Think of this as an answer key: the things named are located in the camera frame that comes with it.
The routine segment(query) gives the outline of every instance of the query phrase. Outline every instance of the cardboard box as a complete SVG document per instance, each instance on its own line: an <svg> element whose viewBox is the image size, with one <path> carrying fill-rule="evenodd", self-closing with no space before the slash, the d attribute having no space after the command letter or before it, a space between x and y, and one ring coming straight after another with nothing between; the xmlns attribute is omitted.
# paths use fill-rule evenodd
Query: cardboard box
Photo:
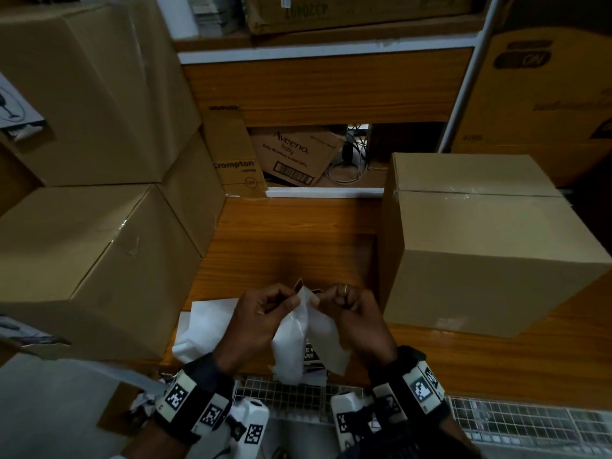
<svg viewBox="0 0 612 459"><path fill-rule="evenodd" d="M389 323L511 337L612 266L528 156L396 153L382 201Z"/></svg>
<svg viewBox="0 0 612 459"><path fill-rule="evenodd" d="M556 186L612 151L612 0L514 0L491 38L454 153L529 154Z"/></svg>
<svg viewBox="0 0 612 459"><path fill-rule="evenodd" d="M255 35L472 13L482 0L244 0Z"/></svg>
<svg viewBox="0 0 612 459"><path fill-rule="evenodd" d="M199 263L155 185L40 188L0 218L0 334L45 359L158 359Z"/></svg>
<svg viewBox="0 0 612 459"><path fill-rule="evenodd" d="M228 196L265 198L267 185L237 106L202 112L204 140Z"/></svg>
<svg viewBox="0 0 612 459"><path fill-rule="evenodd" d="M261 169L297 186L313 186L345 138L323 127L251 129Z"/></svg>
<svg viewBox="0 0 612 459"><path fill-rule="evenodd" d="M225 190L200 132L193 134L158 187L204 257L225 203Z"/></svg>
<svg viewBox="0 0 612 459"><path fill-rule="evenodd" d="M0 35L1 140L47 186L161 182L201 125L155 0L2 11Z"/></svg>

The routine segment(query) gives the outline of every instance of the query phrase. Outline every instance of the floor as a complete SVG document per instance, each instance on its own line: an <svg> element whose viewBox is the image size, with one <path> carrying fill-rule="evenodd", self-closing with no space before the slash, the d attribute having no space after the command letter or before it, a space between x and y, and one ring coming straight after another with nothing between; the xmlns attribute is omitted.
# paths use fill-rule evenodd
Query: floor
<svg viewBox="0 0 612 459"><path fill-rule="evenodd" d="M376 289L379 200L228 198L184 310L192 301L302 277ZM452 395L612 410L612 272L514 339L392 325L400 344L424 351ZM176 368L169 342L162 365ZM157 366L157 361L134 361ZM268 375L272 353L246 370ZM355 362L335 383L366 385Z"/></svg>
<svg viewBox="0 0 612 459"><path fill-rule="evenodd" d="M126 438L96 422L117 383L69 361L43 362L18 354L0 368L0 451L3 459L109 459ZM271 421L263 443L270 459L279 445L292 459L333 458L338 444L323 425ZM197 444L188 459L206 459ZM552 459L506 448L485 448L489 459Z"/></svg>

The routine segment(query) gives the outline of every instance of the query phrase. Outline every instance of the barcode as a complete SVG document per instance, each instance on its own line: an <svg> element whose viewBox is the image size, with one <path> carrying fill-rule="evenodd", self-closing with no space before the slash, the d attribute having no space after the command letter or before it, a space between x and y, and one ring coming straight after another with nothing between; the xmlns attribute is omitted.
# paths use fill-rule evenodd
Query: barcode
<svg viewBox="0 0 612 459"><path fill-rule="evenodd" d="M303 172L298 171L297 169L290 168L289 166L285 166L280 161L276 161L274 164L274 172L278 172L279 174L283 174L290 179L296 180L304 185L312 184L314 177L310 177L308 174L304 174Z"/></svg>

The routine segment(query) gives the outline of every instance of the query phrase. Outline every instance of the wire rack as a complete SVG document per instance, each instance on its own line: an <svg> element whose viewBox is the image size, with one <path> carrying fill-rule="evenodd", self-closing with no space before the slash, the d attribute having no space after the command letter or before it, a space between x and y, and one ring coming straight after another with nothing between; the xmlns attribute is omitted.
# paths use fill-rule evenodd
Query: wire rack
<svg viewBox="0 0 612 459"><path fill-rule="evenodd" d="M342 385L288 386L268 377L251 376L236 383L235 397L257 398L273 419L333 425L332 396L362 388ZM612 416L536 404L447 397L453 417L478 444L521 448L559 455L612 456Z"/></svg>

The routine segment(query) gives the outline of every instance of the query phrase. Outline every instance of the wooden table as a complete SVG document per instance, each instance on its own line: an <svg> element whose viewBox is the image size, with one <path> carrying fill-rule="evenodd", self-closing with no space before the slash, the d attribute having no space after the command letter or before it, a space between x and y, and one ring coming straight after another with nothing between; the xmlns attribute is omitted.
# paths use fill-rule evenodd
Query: wooden table
<svg viewBox="0 0 612 459"><path fill-rule="evenodd" d="M208 255L184 306L237 297L299 277L311 288L335 282L376 288L379 200L228 198ZM612 273L514 339L392 325L401 345L423 350L448 393L612 409ZM162 368L177 369L170 341ZM141 361L136 365L157 365ZM272 353L245 372L270 374ZM367 385L351 361L332 382Z"/></svg>

